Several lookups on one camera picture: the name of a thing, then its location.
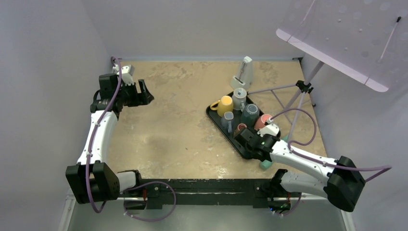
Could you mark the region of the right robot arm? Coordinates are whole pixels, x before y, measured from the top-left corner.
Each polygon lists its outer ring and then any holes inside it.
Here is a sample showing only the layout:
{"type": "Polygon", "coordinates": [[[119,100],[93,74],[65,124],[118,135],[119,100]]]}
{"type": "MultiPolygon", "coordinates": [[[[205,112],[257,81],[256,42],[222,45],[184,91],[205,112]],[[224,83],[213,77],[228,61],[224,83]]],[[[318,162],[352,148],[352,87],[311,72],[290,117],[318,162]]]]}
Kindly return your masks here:
{"type": "Polygon", "coordinates": [[[285,192],[313,194],[328,199],[338,209],[354,211],[366,184],[354,162],[345,156],[334,159],[289,147],[280,135],[280,129],[273,125],[258,130],[244,128],[234,137],[252,159],[277,162],[301,171],[286,172],[272,180],[271,192],[277,196],[285,192]]]}

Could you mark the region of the brown mug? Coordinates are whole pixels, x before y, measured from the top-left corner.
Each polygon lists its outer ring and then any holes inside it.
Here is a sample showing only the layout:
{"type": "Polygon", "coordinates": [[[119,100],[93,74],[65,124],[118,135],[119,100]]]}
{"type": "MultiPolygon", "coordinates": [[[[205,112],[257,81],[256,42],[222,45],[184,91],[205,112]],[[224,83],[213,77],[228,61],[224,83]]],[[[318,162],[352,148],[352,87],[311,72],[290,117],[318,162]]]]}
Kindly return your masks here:
{"type": "Polygon", "coordinates": [[[241,131],[242,129],[247,128],[247,125],[244,123],[240,123],[237,125],[236,131],[241,131]]]}

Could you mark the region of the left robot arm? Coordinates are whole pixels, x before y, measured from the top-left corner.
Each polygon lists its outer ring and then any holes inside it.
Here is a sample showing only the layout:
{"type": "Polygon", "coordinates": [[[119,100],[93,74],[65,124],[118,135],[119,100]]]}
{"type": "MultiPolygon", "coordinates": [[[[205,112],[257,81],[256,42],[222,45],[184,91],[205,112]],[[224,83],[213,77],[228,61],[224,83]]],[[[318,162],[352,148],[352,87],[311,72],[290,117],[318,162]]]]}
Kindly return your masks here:
{"type": "Polygon", "coordinates": [[[100,88],[90,105],[91,124],[80,158],[68,166],[66,179],[79,204],[111,201],[126,191],[137,197],[143,192],[139,172],[126,170],[114,173],[107,164],[108,149],[120,112],[124,107],[148,105],[154,96],[148,91],[143,79],[126,84],[118,74],[99,76],[100,88]]]}

